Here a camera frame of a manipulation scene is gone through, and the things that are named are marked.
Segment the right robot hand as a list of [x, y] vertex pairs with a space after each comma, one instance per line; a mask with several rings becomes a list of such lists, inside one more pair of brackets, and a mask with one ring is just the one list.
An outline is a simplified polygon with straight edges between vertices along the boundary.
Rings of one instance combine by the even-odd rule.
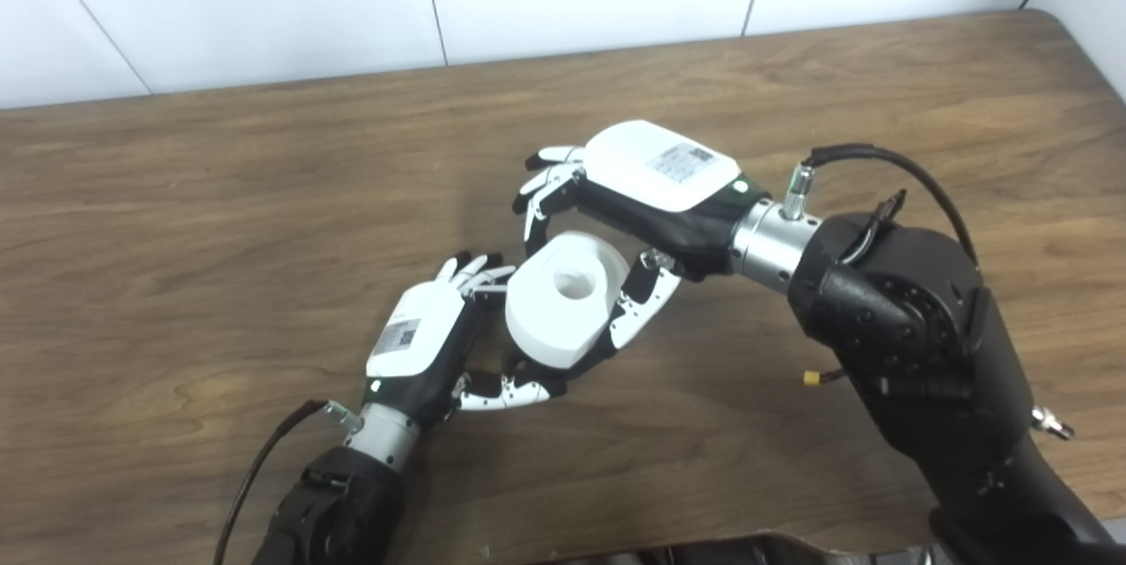
[[531, 179], [515, 195], [527, 255], [546, 246], [553, 216], [578, 209], [643, 241], [595, 341], [573, 362], [522, 346], [531, 367], [577, 377], [615, 356], [661, 312], [683, 281], [732, 273], [735, 231], [771, 201], [734, 159], [652, 122], [613, 125], [584, 145], [551, 145], [524, 161]]

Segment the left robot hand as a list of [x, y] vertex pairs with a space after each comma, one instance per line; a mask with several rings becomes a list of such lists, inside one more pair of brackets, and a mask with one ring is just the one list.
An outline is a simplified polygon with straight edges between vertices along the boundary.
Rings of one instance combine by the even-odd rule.
[[503, 308], [515, 264], [501, 253], [452, 255], [397, 298], [365, 364], [363, 427], [434, 428], [458, 410], [527, 407], [568, 395], [568, 382], [516, 357], [498, 373], [468, 369], [484, 319]]

